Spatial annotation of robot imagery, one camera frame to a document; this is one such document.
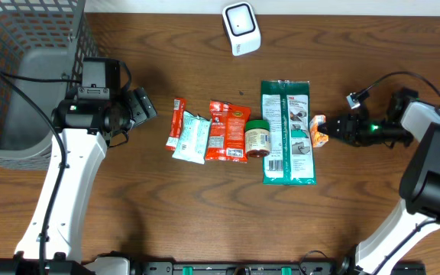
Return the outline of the white small packet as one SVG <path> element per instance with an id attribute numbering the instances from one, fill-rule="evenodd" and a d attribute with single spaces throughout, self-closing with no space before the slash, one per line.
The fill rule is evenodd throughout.
<path id="1" fill-rule="evenodd" d="M 182 132 L 172 158 L 204 164 L 211 124 L 212 120 L 185 111 Z"/>

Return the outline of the green lid jar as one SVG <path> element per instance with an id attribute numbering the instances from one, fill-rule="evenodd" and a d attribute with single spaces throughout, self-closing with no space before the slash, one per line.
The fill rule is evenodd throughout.
<path id="1" fill-rule="evenodd" d="M 248 158 L 266 157 L 271 152 L 270 124 L 265 120 L 251 120 L 244 130 L 245 150 Z"/>

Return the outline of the orange Kleenex tissue pack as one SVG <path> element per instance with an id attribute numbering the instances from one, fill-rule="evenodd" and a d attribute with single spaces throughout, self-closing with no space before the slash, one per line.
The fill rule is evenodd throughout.
<path id="1" fill-rule="evenodd" d="M 313 147 L 322 147 L 329 140 L 327 134 L 319 131 L 319 126 L 326 122 L 324 115 L 315 115 L 309 123 L 310 137 Z"/>

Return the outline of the green white 3M package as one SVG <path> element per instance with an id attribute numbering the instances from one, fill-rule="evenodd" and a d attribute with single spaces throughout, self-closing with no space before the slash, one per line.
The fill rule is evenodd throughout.
<path id="1" fill-rule="evenodd" d="M 262 119 L 270 125 L 270 154 L 263 160 L 263 183 L 279 186 L 316 184 L 309 133 L 308 82 L 261 82 Z"/>

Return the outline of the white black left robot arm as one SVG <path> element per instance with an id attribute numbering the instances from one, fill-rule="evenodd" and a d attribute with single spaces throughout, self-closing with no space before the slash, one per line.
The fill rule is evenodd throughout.
<path id="1" fill-rule="evenodd" d="M 142 88 L 121 83 L 120 60 L 87 57 L 82 75 L 53 110 L 44 112 L 19 94 L 50 128 L 52 156 L 31 223 L 11 258 L 0 258 L 0 274 L 136 274 L 132 259 L 112 251 L 82 262 L 82 236 L 97 171 L 112 148 L 157 112 Z"/>

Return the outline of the red packet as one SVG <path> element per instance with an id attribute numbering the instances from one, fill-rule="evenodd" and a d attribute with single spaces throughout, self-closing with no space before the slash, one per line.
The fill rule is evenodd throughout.
<path id="1" fill-rule="evenodd" d="M 175 151 L 183 126 L 183 114 L 186 109 L 186 100 L 183 98 L 175 98 L 173 107 L 173 117 L 171 120 L 170 134 L 167 138 L 166 149 Z"/>

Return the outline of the red snack bag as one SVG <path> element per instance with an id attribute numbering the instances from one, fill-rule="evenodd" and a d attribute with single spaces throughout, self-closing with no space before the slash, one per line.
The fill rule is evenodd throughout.
<path id="1" fill-rule="evenodd" d="M 211 101 L 209 111 L 212 125 L 205 159 L 247 163 L 244 130 L 251 109 L 227 102 Z"/>

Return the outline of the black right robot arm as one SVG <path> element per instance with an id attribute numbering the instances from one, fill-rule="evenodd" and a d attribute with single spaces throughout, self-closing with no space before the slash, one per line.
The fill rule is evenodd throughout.
<path id="1" fill-rule="evenodd" d="M 372 121 L 363 105 L 367 97 L 367 92 L 350 94 L 354 111 L 319 124 L 317 131 L 354 147 L 413 141 L 419 146 L 400 180 L 396 207 L 345 256 L 339 274 L 391 274 L 416 244 L 440 229 L 440 108 L 403 88 L 392 94 L 386 118 Z"/>

